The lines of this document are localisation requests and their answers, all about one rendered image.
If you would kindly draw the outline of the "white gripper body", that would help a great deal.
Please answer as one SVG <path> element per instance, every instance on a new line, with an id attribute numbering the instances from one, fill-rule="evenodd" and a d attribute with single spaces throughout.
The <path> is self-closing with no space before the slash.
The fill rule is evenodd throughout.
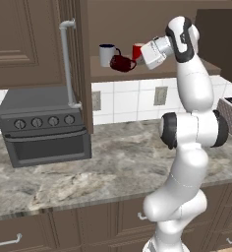
<path id="1" fill-rule="evenodd" d="M 169 45 L 164 39 L 151 40 L 141 47 L 144 62 L 149 70 L 161 65 L 169 54 Z"/>

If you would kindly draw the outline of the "bright red mug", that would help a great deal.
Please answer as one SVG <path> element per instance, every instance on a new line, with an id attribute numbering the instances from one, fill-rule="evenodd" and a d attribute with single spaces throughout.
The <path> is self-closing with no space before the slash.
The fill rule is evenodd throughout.
<path id="1" fill-rule="evenodd" d="M 132 59 L 141 62 L 143 60 L 141 48 L 143 44 L 142 43 L 134 43 L 132 48 Z"/>

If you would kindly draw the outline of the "dark red mug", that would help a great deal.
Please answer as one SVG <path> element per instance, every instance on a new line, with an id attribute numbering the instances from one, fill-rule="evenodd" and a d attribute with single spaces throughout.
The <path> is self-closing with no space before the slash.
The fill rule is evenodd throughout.
<path id="1" fill-rule="evenodd" d="M 114 55 L 110 61 L 110 67 L 113 70 L 127 73 L 137 66 L 137 62 L 122 55 Z"/>

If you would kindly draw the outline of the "white mug with blue inside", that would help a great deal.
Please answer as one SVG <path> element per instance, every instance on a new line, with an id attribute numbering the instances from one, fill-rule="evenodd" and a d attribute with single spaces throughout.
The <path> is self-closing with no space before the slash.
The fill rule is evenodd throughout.
<path id="1" fill-rule="evenodd" d="M 121 53 L 121 50 L 114 44 L 103 43 L 99 45 L 99 60 L 101 67 L 109 67 L 110 61 L 115 53 Z"/>

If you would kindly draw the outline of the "brown open cabinet door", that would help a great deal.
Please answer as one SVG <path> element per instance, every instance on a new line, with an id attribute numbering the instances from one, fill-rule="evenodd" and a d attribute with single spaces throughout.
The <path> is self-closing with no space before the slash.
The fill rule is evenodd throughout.
<path id="1" fill-rule="evenodd" d="M 87 0 L 58 0 L 60 20 L 75 20 L 75 28 L 67 28 L 72 88 L 76 101 L 82 104 L 82 117 L 90 134 L 93 133 L 92 98 Z"/>

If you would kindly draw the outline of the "dark brown cabinet door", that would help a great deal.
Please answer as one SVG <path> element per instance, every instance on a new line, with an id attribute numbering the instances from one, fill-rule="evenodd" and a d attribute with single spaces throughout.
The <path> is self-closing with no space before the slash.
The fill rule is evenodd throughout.
<path id="1" fill-rule="evenodd" d="M 198 10 L 195 26 L 200 57 L 220 68 L 220 75 L 232 83 L 232 10 Z"/>

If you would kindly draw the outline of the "brown closed cabinet door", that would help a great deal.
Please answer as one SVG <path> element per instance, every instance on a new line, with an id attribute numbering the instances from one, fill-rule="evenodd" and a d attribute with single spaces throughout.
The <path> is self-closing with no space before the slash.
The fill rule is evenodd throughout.
<path id="1" fill-rule="evenodd" d="M 0 90 L 63 86 L 57 0 L 0 0 Z"/>

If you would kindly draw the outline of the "brown base cabinet door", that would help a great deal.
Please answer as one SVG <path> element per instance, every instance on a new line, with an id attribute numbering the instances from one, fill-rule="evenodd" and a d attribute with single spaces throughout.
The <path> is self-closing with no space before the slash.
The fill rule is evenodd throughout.
<path id="1" fill-rule="evenodd" d="M 112 240 L 117 233 L 117 207 L 117 203 L 108 203 L 53 212 L 57 247 L 62 251 L 81 248 L 87 252 L 89 245 Z"/>

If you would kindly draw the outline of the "dark grey toaster oven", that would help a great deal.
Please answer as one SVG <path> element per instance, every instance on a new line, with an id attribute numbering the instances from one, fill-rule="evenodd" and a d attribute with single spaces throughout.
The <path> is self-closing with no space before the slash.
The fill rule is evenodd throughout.
<path id="1" fill-rule="evenodd" d="M 13 167 L 91 157 L 90 134 L 64 86 L 7 91 L 0 130 Z"/>

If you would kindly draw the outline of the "brown drawer front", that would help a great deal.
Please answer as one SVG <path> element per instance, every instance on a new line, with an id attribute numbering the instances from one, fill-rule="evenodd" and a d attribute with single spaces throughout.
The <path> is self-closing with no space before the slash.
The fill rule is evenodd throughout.
<path id="1" fill-rule="evenodd" d="M 48 214 L 0 220 L 0 242 L 14 240 L 17 244 L 0 246 L 0 252 L 53 252 L 57 248 Z"/>
<path id="2" fill-rule="evenodd" d="M 154 230 L 155 223 L 149 220 L 141 220 L 145 215 L 143 211 L 143 198 L 122 201 L 118 205 L 117 231 L 119 234 L 134 234 Z"/>
<path id="3" fill-rule="evenodd" d="M 213 250 L 222 250 L 231 248 L 232 244 L 226 241 L 226 238 L 232 240 L 232 229 L 217 231 L 212 237 L 211 247 Z"/>

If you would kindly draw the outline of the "brown open wall cabinet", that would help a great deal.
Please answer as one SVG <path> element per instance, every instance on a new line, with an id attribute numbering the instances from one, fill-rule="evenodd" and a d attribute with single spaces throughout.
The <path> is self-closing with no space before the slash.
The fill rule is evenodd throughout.
<path id="1" fill-rule="evenodd" d="M 163 36 L 173 18 L 186 16 L 194 20 L 197 11 L 203 9 L 232 9 L 232 0 L 87 0 L 91 80 L 95 83 L 174 78 L 173 57 L 153 70 L 139 65 L 128 73 L 121 73 L 100 65 L 98 46 L 112 43 L 130 57 L 135 43 Z"/>

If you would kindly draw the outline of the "grey wall outlet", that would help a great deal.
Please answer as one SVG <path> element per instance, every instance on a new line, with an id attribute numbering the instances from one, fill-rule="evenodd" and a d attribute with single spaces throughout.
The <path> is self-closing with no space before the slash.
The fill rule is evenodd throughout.
<path id="1" fill-rule="evenodd" d="M 101 97 L 100 92 L 92 93 L 92 110 L 98 111 L 101 109 Z"/>
<path id="2" fill-rule="evenodd" d="M 156 87 L 154 94 L 154 105 L 164 105 L 167 98 L 167 87 Z"/>

